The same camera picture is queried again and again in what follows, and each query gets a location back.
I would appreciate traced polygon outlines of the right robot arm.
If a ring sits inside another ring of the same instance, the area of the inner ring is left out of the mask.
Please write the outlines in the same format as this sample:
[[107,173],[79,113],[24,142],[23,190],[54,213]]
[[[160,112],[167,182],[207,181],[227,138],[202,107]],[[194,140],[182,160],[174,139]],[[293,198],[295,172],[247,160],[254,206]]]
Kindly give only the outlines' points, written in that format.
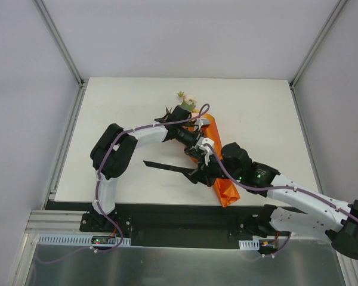
[[261,235],[274,231],[310,235],[328,242],[337,252],[358,260],[358,200],[349,203],[301,187],[278,170],[255,161],[237,143],[221,149],[218,156],[208,140],[186,147],[197,160],[191,174],[203,184],[229,179],[250,193],[283,202],[297,209],[266,205],[256,218]]

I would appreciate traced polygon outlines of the black ribbon with gold text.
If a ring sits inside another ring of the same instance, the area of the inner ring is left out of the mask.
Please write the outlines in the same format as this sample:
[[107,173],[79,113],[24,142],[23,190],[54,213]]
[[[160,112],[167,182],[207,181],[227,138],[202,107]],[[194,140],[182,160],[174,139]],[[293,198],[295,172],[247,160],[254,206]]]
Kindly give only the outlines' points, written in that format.
[[157,163],[157,162],[153,162],[153,161],[145,161],[145,160],[143,162],[147,167],[168,170],[168,171],[172,171],[172,172],[190,174],[194,171],[194,169],[187,168],[187,167],[178,167],[178,166],[172,166],[172,165],[168,165],[168,164],[162,164],[162,163]]

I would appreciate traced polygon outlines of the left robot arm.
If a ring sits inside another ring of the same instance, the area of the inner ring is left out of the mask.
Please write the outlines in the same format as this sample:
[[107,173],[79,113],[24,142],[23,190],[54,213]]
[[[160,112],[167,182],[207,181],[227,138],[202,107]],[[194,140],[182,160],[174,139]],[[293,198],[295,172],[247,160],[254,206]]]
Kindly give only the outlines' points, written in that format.
[[119,177],[127,170],[136,149],[146,145],[176,140],[185,146],[190,157],[203,154],[200,142],[204,139],[202,128],[209,125],[205,112],[192,116],[178,105],[163,117],[136,128],[124,129],[110,124],[90,153],[96,172],[95,194],[89,214],[93,224],[102,232],[113,228],[115,192]]

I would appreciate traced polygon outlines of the mauve fake rose stem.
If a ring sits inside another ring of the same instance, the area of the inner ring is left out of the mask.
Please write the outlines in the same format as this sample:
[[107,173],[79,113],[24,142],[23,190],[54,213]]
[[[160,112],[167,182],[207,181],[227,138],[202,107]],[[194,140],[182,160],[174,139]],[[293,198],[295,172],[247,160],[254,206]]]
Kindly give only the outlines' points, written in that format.
[[165,117],[166,116],[169,116],[170,114],[171,114],[171,112],[172,112],[172,108],[170,108],[170,109],[168,109],[167,107],[165,108]]

